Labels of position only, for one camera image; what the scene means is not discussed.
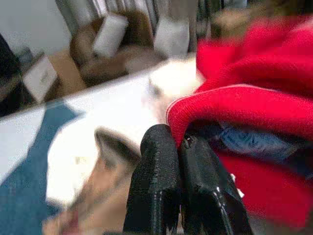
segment red fabric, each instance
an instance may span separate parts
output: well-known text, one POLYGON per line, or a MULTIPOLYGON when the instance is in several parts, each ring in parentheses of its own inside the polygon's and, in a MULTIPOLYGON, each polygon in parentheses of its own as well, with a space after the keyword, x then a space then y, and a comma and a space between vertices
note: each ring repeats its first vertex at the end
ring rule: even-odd
MULTIPOLYGON (((241 42, 200 42, 197 67, 206 81, 167 113, 177 145, 196 120, 247 124, 313 141, 313 30, 300 26, 305 19, 263 21, 241 42), (250 86, 234 86, 242 83, 250 86)), ((313 207, 311 182, 276 165, 220 157, 236 175, 248 211, 291 227, 305 226, 313 207)))

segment white table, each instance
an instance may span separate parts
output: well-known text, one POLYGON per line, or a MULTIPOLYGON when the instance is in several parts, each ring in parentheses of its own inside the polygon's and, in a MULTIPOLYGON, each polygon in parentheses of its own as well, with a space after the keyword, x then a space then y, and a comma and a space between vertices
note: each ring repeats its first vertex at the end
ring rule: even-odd
MULTIPOLYGON (((142 98, 147 93, 148 82, 146 70, 67 96, 64 101, 73 110, 83 112, 99 107, 111 115, 123 107, 140 111, 146 109, 142 98)), ((44 113, 45 106, 39 105, 0 119, 0 183, 26 157, 44 113)))

